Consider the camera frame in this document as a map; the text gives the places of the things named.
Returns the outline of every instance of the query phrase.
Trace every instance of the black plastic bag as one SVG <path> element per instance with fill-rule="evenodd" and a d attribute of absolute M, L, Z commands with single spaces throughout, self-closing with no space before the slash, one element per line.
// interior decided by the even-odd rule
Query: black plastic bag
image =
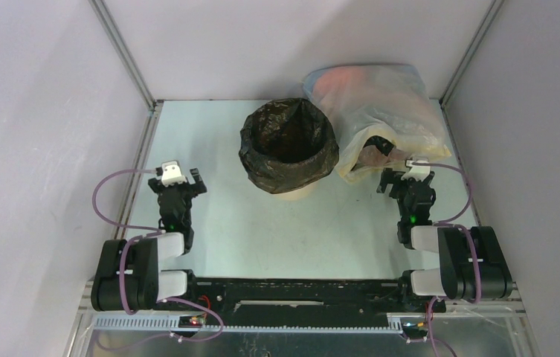
<path fill-rule="evenodd" d="M 338 162 L 332 124 L 307 99 L 272 100 L 240 130 L 240 161 L 249 179 L 269 193 L 285 193 L 328 176 Z"/>

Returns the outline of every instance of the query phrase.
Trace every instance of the white wall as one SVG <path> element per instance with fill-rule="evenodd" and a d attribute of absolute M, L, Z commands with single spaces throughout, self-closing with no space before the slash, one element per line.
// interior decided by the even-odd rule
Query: white wall
<path fill-rule="evenodd" d="M 492 0 L 109 0 L 158 99 L 301 95 L 311 71 L 415 65 L 441 97 Z"/>
<path fill-rule="evenodd" d="M 86 0 L 0 1 L 0 356 L 62 355 L 146 115 Z"/>
<path fill-rule="evenodd" d="M 448 110 L 543 356 L 560 356 L 560 1 L 508 1 Z"/>

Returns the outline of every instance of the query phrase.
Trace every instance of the white table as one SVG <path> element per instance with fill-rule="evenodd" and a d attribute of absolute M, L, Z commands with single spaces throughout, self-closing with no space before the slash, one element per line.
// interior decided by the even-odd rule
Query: white table
<path fill-rule="evenodd" d="M 255 187 L 240 163 L 240 129 L 264 100 L 167 101 L 146 168 L 179 160 L 199 168 L 208 192 L 193 200 L 194 244 L 168 268 L 197 276 L 310 279 L 395 279 L 404 270 L 436 268 L 437 254 L 404 248 L 396 237 L 395 200 L 376 193 L 379 174 L 357 184 L 336 172 L 310 196 L 280 201 Z M 457 166 L 451 157 L 442 161 Z M 459 174 L 435 168 L 435 221 L 456 214 L 467 195 Z M 143 177 L 131 223 L 156 226 L 156 195 Z M 457 222 L 474 225 L 472 211 Z M 135 231 L 129 232 L 132 237 Z"/>

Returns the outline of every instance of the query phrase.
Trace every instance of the clear plastic bag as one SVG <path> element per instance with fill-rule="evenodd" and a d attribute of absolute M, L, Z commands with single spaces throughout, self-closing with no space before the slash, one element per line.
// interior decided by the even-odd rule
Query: clear plastic bag
<path fill-rule="evenodd" d="M 411 65 L 322 69 L 309 74 L 303 88 L 332 123 L 339 145 L 335 169 L 348 182 L 383 167 L 401 167 L 407 158 L 434 161 L 451 155 L 442 116 Z M 394 148 L 385 155 L 367 143 L 372 137 Z"/>

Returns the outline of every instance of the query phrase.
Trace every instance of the trash can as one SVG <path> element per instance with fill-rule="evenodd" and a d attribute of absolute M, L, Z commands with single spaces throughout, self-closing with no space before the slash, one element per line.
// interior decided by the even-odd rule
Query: trash can
<path fill-rule="evenodd" d="M 309 185 L 328 176 L 338 162 L 332 125 L 303 98 L 261 106 L 245 120 L 240 138 L 240 161 L 249 180 L 284 199 L 305 196 L 314 188 Z"/>

